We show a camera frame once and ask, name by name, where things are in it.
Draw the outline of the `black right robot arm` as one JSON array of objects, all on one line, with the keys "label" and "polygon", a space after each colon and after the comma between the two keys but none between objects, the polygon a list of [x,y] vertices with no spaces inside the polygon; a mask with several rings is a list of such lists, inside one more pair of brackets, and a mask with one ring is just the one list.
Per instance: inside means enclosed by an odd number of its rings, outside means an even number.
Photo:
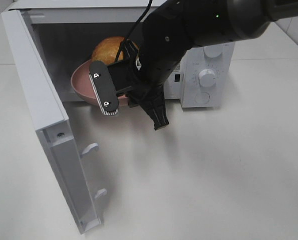
[{"label": "black right robot arm", "polygon": [[260,37],[271,22],[298,17],[298,0],[168,0],[142,23],[127,92],[159,130],[168,125],[163,85],[192,48]]}]

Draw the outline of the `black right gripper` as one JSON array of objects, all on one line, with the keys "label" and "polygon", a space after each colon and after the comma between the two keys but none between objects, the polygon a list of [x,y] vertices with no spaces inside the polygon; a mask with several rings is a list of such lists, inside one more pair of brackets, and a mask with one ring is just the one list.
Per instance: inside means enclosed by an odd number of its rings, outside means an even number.
[{"label": "black right gripper", "polygon": [[129,97],[153,120],[155,130],[169,125],[163,90],[169,77],[169,43],[146,41],[137,48],[132,41],[121,42],[119,55],[129,55]]}]

